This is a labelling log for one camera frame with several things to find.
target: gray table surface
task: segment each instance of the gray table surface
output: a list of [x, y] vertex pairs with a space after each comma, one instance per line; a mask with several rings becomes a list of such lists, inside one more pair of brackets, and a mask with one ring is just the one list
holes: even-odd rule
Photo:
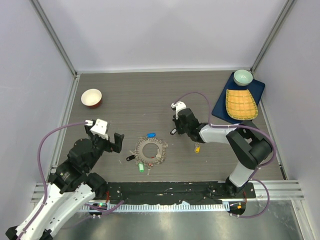
[[[91, 119], [103, 119], [110, 123], [108, 134], [124, 134], [121, 153], [105, 152], [93, 168], [107, 182], [158, 182], [158, 181], [218, 181], [225, 180], [238, 162], [228, 144], [202, 144], [200, 153], [194, 153], [195, 143], [187, 135], [170, 135], [174, 128], [171, 103], [187, 92], [206, 94], [213, 107], [223, 90], [231, 71], [181, 71], [181, 72], [133, 72], [81, 74], [69, 123]], [[81, 103], [81, 95], [87, 89], [99, 89], [103, 103], [89, 109]], [[186, 96], [183, 101], [200, 122], [208, 121], [208, 106], [197, 94]], [[261, 130], [267, 126], [258, 107], [258, 117], [253, 121]], [[214, 124], [226, 124], [211, 116]], [[139, 172], [135, 161], [126, 161], [134, 150], [139, 137], [156, 133], [156, 137], [168, 143], [163, 164]], [[67, 159], [69, 149], [80, 138], [86, 138], [83, 126], [70, 127], [66, 131], [59, 162]], [[156, 149], [148, 149], [153, 155]], [[260, 180], [282, 180], [277, 161], [265, 166], [255, 176]]]

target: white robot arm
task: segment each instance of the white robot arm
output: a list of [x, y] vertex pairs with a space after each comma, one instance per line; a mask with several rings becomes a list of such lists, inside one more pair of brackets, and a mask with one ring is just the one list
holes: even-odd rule
[[[171, 135], [176, 132], [180, 135], [186, 133], [194, 142], [231, 145], [239, 160], [234, 171], [226, 179], [227, 190], [231, 196], [241, 191], [256, 167], [272, 152], [271, 143], [255, 131], [199, 123], [190, 108], [187, 108], [182, 101], [173, 103], [171, 108], [175, 111], [172, 119], [175, 128], [170, 132]], [[249, 120], [243, 121], [241, 125], [257, 129]]]

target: small blue object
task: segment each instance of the small blue object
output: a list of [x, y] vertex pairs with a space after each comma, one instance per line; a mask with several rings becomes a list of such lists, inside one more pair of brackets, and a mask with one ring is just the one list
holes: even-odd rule
[[152, 133], [148, 133], [146, 135], [147, 138], [154, 138], [156, 136], [156, 133], [155, 132], [152, 132]]
[[224, 89], [218, 99], [218, 101], [216, 102], [213, 111], [212, 111], [212, 115], [220, 118], [222, 120], [225, 120], [229, 123], [232, 124], [239, 124], [242, 121], [241, 120], [236, 120], [233, 119], [232, 117], [230, 117], [227, 113], [227, 109], [226, 109], [226, 92], [227, 89], [230, 90], [246, 90], [248, 89], [255, 101], [255, 104], [258, 106], [262, 93], [264, 92], [265, 89], [265, 84], [263, 82], [257, 81], [255, 79], [252, 80], [252, 82], [247, 85], [247, 86], [238, 86], [235, 81], [234, 81], [234, 72], [231, 74], [231, 76], [229, 77], [229, 80], [226, 82]]

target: green object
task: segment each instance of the green object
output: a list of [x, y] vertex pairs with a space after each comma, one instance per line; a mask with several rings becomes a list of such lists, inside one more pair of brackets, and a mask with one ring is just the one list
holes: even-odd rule
[[139, 166], [140, 173], [143, 173], [145, 171], [144, 165], [141, 162], [139, 162], [138, 166]]

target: yellow woven mat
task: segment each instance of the yellow woven mat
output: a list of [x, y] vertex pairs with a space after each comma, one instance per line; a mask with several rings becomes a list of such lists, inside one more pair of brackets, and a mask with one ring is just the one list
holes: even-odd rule
[[228, 115], [236, 120], [252, 120], [258, 108], [249, 90], [226, 90], [225, 107]]

